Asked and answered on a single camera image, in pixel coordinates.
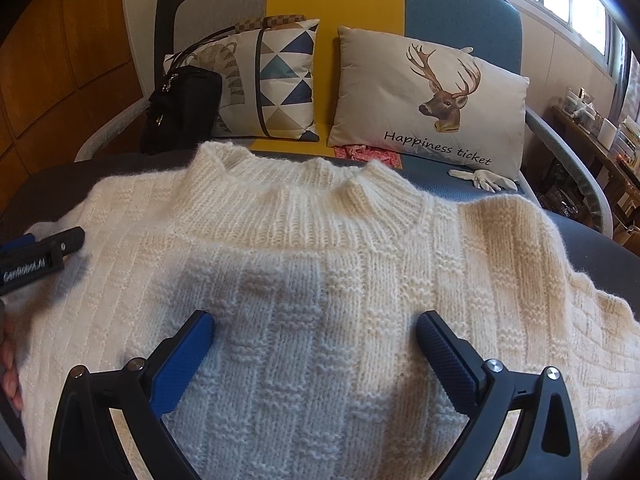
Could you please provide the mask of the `person left hand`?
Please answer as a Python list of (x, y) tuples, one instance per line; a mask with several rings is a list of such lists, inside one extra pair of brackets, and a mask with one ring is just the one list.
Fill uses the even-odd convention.
[(8, 316), (5, 316), (2, 321), (1, 364), (4, 367), (4, 372), (1, 374), (1, 387), (12, 406), (21, 412), (24, 408), (24, 401), (15, 364), (13, 334), (14, 324)]

